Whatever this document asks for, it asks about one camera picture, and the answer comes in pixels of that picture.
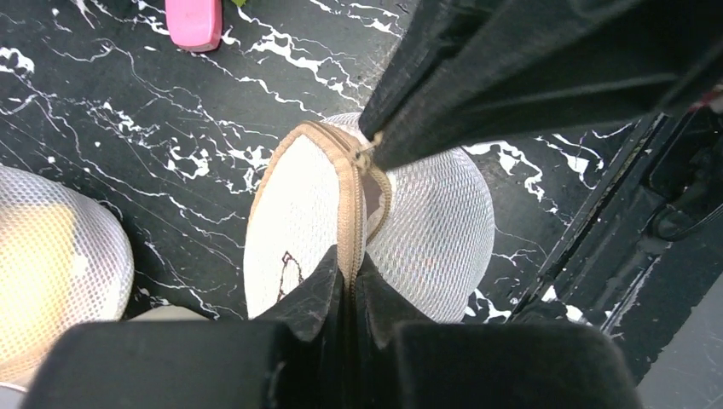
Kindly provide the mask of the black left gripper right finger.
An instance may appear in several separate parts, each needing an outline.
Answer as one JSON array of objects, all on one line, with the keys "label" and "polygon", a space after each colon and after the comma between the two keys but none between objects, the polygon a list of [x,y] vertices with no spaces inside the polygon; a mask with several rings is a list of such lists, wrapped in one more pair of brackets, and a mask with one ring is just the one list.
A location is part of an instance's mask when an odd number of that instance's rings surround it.
[{"label": "black left gripper right finger", "polygon": [[366,257],[356,276],[360,408],[639,408],[618,347],[562,321],[439,324]]}]

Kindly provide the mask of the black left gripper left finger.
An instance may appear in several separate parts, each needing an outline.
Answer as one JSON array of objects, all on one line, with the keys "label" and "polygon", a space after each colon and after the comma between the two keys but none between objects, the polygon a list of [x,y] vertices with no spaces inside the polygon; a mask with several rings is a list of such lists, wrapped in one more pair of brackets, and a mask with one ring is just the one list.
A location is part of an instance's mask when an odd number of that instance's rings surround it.
[{"label": "black left gripper left finger", "polygon": [[341,408],[341,273],[330,247],[314,273],[254,320],[182,321],[140,381],[108,408]]}]

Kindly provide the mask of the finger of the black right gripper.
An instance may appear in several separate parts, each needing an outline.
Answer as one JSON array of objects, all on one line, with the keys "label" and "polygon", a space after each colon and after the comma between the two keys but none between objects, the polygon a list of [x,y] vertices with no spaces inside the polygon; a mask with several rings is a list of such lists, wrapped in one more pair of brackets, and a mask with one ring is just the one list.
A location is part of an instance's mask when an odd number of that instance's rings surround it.
[{"label": "finger of the black right gripper", "polygon": [[422,1],[359,125],[387,141],[487,141],[576,125],[542,63],[576,40],[571,1]]},{"label": "finger of the black right gripper", "polygon": [[[576,40],[541,66],[552,98],[576,115],[571,128],[679,112],[721,80],[721,1],[571,2]],[[373,137],[373,161],[384,170],[483,142]]]}]

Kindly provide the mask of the beige-trimmed white mesh laundry bag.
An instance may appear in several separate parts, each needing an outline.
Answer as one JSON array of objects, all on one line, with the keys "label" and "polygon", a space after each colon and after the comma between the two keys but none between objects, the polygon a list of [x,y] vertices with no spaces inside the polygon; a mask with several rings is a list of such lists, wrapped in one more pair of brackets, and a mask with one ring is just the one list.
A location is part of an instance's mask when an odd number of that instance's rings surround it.
[{"label": "beige-trimmed white mesh laundry bag", "polygon": [[464,317],[495,241],[481,172],[460,148],[383,171],[358,119],[345,113],[304,121],[273,151],[246,226],[250,318],[301,285],[330,247],[347,287],[369,257],[430,319]]}]

